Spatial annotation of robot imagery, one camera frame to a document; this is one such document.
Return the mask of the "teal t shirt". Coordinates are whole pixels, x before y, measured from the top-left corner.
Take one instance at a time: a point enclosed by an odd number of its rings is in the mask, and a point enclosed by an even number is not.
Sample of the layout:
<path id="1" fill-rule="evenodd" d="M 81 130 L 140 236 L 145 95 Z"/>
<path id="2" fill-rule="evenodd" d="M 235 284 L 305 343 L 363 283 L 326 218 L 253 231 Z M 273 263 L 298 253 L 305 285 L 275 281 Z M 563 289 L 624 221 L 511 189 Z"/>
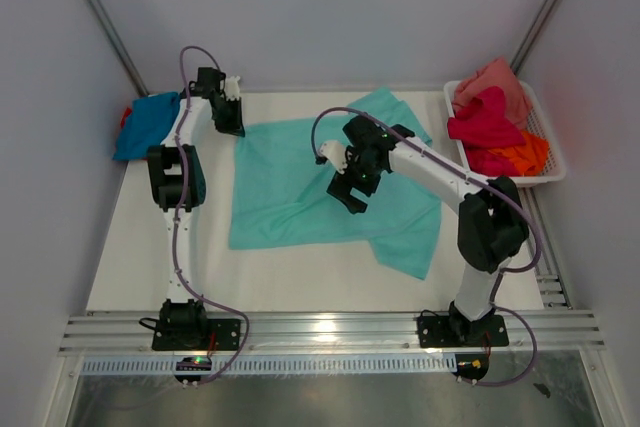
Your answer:
<path id="1" fill-rule="evenodd" d="M 326 140 L 345 143 L 342 128 L 354 110 L 432 142 L 425 109 L 386 87 L 353 101 L 304 94 L 267 108 L 269 120 L 246 126 L 235 146 L 231 249 L 365 241 L 380 264 L 426 278 L 440 232 L 438 196 L 406 177 L 385 174 L 366 211 L 352 215 L 327 192 L 335 171 L 331 164 L 316 164 L 312 148 Z"/>

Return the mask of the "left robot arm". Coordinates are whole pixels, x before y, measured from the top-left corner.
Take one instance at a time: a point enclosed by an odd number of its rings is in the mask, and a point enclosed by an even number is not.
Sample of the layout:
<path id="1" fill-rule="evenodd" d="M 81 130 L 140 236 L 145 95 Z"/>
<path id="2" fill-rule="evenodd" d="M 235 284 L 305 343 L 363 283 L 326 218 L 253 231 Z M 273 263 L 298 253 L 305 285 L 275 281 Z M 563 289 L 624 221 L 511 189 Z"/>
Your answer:
<path id="1" fill-rule="evenodd" d="M 206 199 L 206 179 L 196 144 L 212 124 L 243 137 L 239 79 L 200 67 L 180 94 L 179 111 L 165 139 L 147 151 L 151 195 L 163 213 L 169 240 L 166 300 L 153 323 L 156 351 L 236 351 L 241 322 L 208 317 L 197 286 L 196 224 Z"/>

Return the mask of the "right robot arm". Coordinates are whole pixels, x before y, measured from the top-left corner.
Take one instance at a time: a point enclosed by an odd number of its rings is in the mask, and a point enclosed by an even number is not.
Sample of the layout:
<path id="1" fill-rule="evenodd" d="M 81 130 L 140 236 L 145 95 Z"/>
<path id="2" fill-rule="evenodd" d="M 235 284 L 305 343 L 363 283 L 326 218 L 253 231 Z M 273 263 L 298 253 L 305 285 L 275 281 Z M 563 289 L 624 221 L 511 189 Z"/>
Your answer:
<path id="1" fill-rule="evenodd" d="M 467 173 L 408 128 L 386 126 L 367 114 L 350 119 L 343 132 L 347 145 L 326 141 L 314 155 L 317 163 L 333 166 L 327 192 L 350 213 L 367 209 L 352 193 L 373 195 L 382 174 L 389 173 L 417 182 L 458 216 L 457 247 L 465 261 L 460 289 L 445 318 L 428 333 L 439 344 L 452 346 L 478 345 L 495 337 L 495 296 L 502 275 L 529 237 L 514 182 Z"/>

